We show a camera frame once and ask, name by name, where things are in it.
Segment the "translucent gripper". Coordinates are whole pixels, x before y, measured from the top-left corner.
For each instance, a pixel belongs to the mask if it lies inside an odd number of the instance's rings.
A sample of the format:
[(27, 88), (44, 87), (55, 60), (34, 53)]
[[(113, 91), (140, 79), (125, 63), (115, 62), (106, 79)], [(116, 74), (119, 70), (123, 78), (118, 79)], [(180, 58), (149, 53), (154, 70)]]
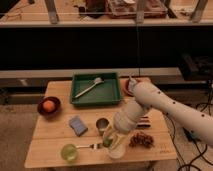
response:
[(102, 145), (105, 148), (109, 148), (112, 143), (119, 142), (117, 150), (119, 152), (125, 153), (126, 152), (126, 140), (124, 140), (124, 139), (126, 139), (126, 138), (127, 138), (127, 134), (120, 133), (112, 125), (108, 125), (103, 134)]

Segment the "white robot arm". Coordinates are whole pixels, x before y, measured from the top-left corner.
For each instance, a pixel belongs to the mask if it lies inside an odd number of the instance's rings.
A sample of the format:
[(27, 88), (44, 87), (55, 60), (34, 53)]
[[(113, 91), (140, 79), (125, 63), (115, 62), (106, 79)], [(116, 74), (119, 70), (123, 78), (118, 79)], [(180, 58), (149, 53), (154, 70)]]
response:
[(140, 82), (133, 89), (134, 98), (113, 116), (112, 124), (103, 135), (103, 142), (110, 151), (117, 151), (124, 138), (141, 116), (152, 108), (169, 114), (176, 122), (213, 147), (213, 117), (184, 105), (164, 94), (151, 82)]

